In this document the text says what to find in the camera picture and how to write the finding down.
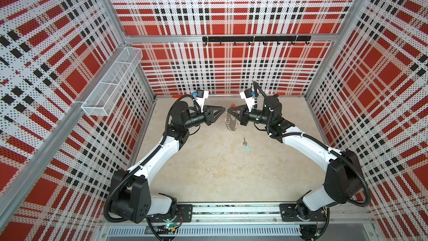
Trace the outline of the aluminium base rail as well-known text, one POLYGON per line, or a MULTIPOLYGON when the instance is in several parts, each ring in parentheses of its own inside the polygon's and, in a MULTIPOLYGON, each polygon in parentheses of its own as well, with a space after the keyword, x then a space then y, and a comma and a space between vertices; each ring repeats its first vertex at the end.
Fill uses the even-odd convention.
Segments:
POLYGON ((146 221, 104 222, 96 241, 307 241, 312 234, 319 241, 380 241, 380 232, 368 208, 351 204, 331 207, 325 222, 283 222, 280 204, 292 202, 182 203, 192 204, 192 220, 176 223, 152 223, 153 235, 146 221))

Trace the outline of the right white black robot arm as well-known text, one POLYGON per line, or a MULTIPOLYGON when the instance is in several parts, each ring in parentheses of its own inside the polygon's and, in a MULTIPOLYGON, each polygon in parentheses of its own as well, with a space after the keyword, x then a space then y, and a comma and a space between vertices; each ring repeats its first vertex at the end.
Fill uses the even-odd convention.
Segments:
POLYGON ((266 95, 257 82, 242 91, 240 97, 245 104, 229 108, 228 114, 242 126, 250 122, 264 125, 264 131, 271 139, 293 147, 325 172, 323 184, 296 201, 297 218, 309 221, 316 212, 338 204, 350 203, 359 207, 371 204, 371 191, 354 152, 333 148, 304 133, 283 117, 279 96, 266 95))

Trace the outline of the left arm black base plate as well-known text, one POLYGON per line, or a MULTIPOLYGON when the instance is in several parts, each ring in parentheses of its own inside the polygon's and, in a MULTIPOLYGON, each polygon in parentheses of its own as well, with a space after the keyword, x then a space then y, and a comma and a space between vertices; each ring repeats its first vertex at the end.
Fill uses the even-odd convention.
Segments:
POLYGON ((192 220, 192 204, 173 204, 168 213, 150 215, 148 218, 152 223, 188 223, 192 220))

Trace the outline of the grey key organizer red handle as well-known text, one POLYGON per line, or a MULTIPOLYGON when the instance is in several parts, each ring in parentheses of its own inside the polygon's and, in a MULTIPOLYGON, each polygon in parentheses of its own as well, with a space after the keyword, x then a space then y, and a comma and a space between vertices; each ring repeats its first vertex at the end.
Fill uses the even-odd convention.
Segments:
POLYGON ((231 132, 236 131, 236 122, 237 122, 236 118, 232 116, 229 112, 227 112, 226 118, 225 118, 226 128, 231 132))

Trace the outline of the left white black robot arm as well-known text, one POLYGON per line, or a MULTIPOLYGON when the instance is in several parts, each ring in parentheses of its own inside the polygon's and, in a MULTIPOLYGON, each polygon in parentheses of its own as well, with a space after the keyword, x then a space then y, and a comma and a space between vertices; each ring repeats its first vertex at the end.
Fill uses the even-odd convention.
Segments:
POLYGON ((224 107, 205 105, 208 96, 208 91, 197 90, 178 98, 167 113, 157 145, 135 165, 113 174, 103 210, 108 222, 140 223, 157 215, 165 221, 174 220, 178 214, 176 198, 153 195, 149 187, 165 163, 184 146, 191 135, 190 128, 209 126, 225 112, 224 107))

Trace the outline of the small key with teal tag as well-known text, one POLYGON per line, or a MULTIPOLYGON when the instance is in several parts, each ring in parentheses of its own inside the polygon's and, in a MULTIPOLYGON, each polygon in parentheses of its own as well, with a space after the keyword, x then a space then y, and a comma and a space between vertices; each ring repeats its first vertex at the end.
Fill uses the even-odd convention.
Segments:
POLYGON ((245 147, 245 149, 246 149, 247 152, 251 152, 252 151, 251 148, 247 144, 246 138, 244 138, 244 140, 243 140, 243 145, 244 145, 244 147, 245 147))

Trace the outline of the black hook rail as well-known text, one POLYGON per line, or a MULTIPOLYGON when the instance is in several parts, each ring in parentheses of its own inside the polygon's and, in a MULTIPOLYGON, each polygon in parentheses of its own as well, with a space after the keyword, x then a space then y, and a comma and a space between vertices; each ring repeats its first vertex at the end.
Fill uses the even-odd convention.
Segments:
POLYGON ((311 36, 207 36, 202 38, 203 43, 225 43, 225 42, 310 42, 311 36))

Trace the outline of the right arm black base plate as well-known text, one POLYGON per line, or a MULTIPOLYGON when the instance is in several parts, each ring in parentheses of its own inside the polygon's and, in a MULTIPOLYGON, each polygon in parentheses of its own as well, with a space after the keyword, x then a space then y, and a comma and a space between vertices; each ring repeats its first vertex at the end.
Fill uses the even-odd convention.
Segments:
POLYGON ((280 204, 280 215, 283 222, 325 222, 327 213, 323 208, 311 211, 297 203, 280 204))

